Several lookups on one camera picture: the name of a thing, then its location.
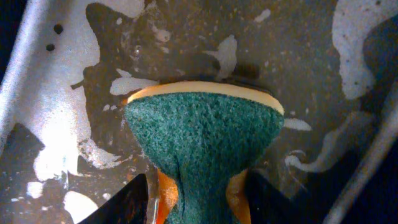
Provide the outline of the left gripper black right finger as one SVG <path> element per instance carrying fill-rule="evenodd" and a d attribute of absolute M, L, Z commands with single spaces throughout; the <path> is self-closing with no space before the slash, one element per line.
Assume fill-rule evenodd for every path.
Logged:
<path fill-rule="evenodd" d="M 318 205 L 289 199 L 257 170 L 248 171 L 244 193 L 253 224 L 322 223 L 326 216 Z"/>

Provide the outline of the yellow green sponge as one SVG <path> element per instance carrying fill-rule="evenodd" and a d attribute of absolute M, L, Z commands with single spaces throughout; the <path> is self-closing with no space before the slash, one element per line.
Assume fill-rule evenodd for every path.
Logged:
<path fill-rule="evenodd" d="M 131 95 L 125 118 L 159 180 L 157 223 L 251 223 L 248 170 L 284 125 L 270 94 L 176 82 Z"/>

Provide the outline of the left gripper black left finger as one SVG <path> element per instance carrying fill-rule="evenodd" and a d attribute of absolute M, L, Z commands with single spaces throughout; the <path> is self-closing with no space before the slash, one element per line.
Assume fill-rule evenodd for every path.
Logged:
<path fill-rule="evenodd" d="M 139 174 L 79 224 L 145 224 L 149 193 L 145 174 Z"/>

